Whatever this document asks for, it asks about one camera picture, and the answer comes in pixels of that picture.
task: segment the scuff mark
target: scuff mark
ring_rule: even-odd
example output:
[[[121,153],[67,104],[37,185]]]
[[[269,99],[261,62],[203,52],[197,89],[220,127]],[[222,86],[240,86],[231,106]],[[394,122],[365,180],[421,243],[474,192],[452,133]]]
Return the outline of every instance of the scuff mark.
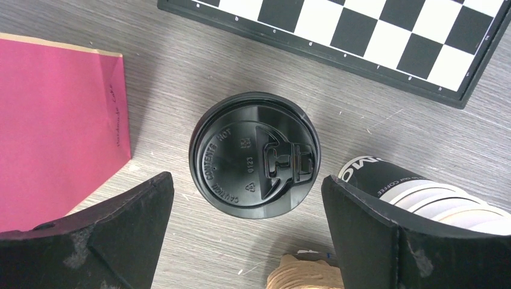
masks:
[[[430,167],[430,166],[427,166],[427,168],[430,169],[430,170],[434,170],[435,172],[439,172],[439,171],[443,170],[443,168],[441,168],[441,167]]]
[[[130,166],[128,167],[128,170],[130,172],[136,172],[136,171],[140,170],[140,167],[137,166],[136,164],[130,164]]]
[[[103,280],[103,282],[101,282],[101,287],[99,289],[121,289],[121,288],[113,285],[108,286],[107,281]]]
[[[508,131],[511,131],[511,128],[510,128],[510,127],[507,127],[507,126],[505,126],[505,125],[501,125],[500,123],[493,122],[493,121],[491,121],[491,120],[489,120],[489,119],[486,119],[486,118],[484,118],[484,117],[478,116],[477,114],[470,113],[470,112],[465,111],[465,110],[462,110],[462,112],[463,112],[463,113],[466,113],[466,114],[470,114],[471,116],[474,116],[474,117],[476,117],[476,118],[478,118],[478,119],[480,119],[480,120],[484,120],[485,122],[489,122],[489,123],[491,123],[491,124],[493,124],[493,125],[499,126],[500,128],[503,128],[503,129],[506,129],[506,130],[508,130]]]
[[[248,273],[252,272],[253,270],[255,270],[257,267],[259,267],[259,265],[263,264],[263,263],[266,263],[266,262],[270,262],[272,260],[275,260],[277,258],[281,258],[281,256],[276,256],[276,257],[273,257],[273,258],[270,258],[270,259],[266,259],[264,261],[260,261],[259,263],[257,263],[252,269],[248,270],[247,272],[243,273],[243,275],[247,275]]]
[[[364,116],[363,116],[363,115],[361,115],[360,113],[358,113],[358,112],[356,112],[356,111],[349,110],[349,109],[344,108],[344,107],[341,107],[341,109],[342,109],[343,111],[345,110],[345,111],[349,111],[350,113],[357,114],[358,116],[361,116],[361,119],[363,119],[363,118],[364,118]]]
[[[78,269],[89,256],[89,249],[87,248],[87,242],[89,241],[90,234],[94,230],[94,226],[90,226],[79,232],[71,234],[71,240],[73,241],[73,247],[75,252],[64,260],[64,265],[72,269]]]
[[[318,251],[312,251],[312,250],[298,250],[298,252],[297,252],[297,254],[305,254],[305,253],[319,254]]]
[[[419,249],[414,251],[410,242],[408,242],[408,248],[410,249],[413,258],[415,259],[415,263],[417,263],[417,268],[419,269],[419,274],[421,277],[426,278],[430,276],[433,272],[433,264],[431,263],[431,260],[426,257],[424,250]]]
[[[382,123],[386,122],[387,120],[391,119],[393,116],[395,116],[396,114],[398,114],[398,113],[400,113],[400,112],[402,112],[402,111],[403,111],[403,108],[402,108],[402,109],[400,109],[400,110],[398,110],[398,111],[396,111],[395,113],[391,114],[389,117],[387,117],[386,119],[382,120],[381,122],[378,122],[377,124],[375,124],[375,125],[373,125],[373,126],[370,126],[370,127],[369,127],[369,128],[367,128],[366,130],[368,131],[368,133],[371,133],[371,132],[369,132],[369,130],[370,130],[370,129],[375,128],[375,127],[376,127],[376,126],[378,126],[378,125],[381,125]]]

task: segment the recycling symbol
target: recycling symbol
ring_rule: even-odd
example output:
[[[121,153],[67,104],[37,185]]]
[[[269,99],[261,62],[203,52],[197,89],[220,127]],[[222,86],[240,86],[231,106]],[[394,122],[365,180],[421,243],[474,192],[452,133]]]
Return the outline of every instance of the recycling symbol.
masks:
[[[256,191],[256,185],[254,182],[251,182],[250,184],[246,185],[245,190],[251,191],[253,193]]]

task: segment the pink paper bag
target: pink paper bag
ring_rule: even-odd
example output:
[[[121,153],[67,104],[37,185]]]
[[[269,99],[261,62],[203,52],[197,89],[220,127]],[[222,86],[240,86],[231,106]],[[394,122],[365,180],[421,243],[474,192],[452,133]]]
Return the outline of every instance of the pink paper bag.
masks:
[[[0,33],[0,232],[65,216],[130,158],[121,54]]]

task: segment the chessboard frame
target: chessboard frame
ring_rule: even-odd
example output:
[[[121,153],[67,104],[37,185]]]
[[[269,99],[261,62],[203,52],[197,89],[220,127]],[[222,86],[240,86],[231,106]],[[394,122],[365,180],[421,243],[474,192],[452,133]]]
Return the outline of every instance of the chessboard frame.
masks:
[[[484,69],[495,52],[499,41],[504,35],[508,24],[511,22],[511,9],[508,7],[504,12],[504,17],[501,19],[500,23],[494,24],[496,29],[492,33],[493,37],[488,40],[490,42],[484,50],[483,56],[481,57],[478,65],[476,65],[472,75],[469,77],[468,85],[466,85],[465,89],[460,88],[461,92],[452,92],[447,90],[444,92],[435,92],[433,88],[435,85],[433,84],[428,84],[431,85],[430,89],[425,89],[414,84],[415,79],[412,79],[411,81],[409,79],[409,81],[403,81],[398,77],[399,72],[385,67],[382,67],[382,69],[386,70],[386,75],[382,75],[381,73],[377,73],[373,67],[364,65],[364,63],[354,64],[353,60],[350,61],[350,58],[355,59],[355,57],[346,57],[346,54],[342,51],[318,45],[317,43],[312,46],[310,45],[312,42],[309,40],[285,31],[274,29],[271,26],[244,19],[242,17],[237,17],[208,5],[200,5],[201,9],[198,10],[197,7],[199,5],[194,0],[158,0],[157,6],[161,10],[262,42],[303,57],[311,58],[318,62],[325,63],[347,72],[351,72],[391,87],[404,90],[405,92],[410,92],[458,109],[464,109],[466,106],[472,92],[484,72]]]

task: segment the chessboard square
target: chessboard square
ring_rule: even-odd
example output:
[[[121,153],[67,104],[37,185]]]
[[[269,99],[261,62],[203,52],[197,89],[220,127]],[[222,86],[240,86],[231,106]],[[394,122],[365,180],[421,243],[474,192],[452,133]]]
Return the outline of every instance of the chessboard square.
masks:
[[[373,18],[380,18],[386,0],[346,0],[345,8]]]
[[[428,81],[458,91],[474,60],[472,54],[444,45],[428,77]]]
[[[330,0],[305,0],[295,35],[328,46],[341,12],[342,6]]]
[[[426,79],[441,49],[442,44],[412,33],[397,69]]]
[[[258,21],[295,32],[304,0],[263,0]]]
[[[463,6],[445,44],[475,54],[493,18]]]
[[[387,0],[381,12],[380,20],[411,31],[421,13],[424,1],[425,0]]]
[[[374,18],[344,8],[330,45],[363,56],[376,22]]]
[[[413,33],[445,43],[461,8],[462,5],[454,1],[426,0]]]
[[[364,59],[395,69],[410,39],[411,32],[384,21],[378,21]]]
[[[346,2],[346,0],[329,0],[329,1],[339,5],[344,5],[344,2]]]
[[[495,17],[502,6],[503,0],[465,0],[464,6]]]
[[[227,13],[257,21],[263,0],[221,0],[218,8]]]

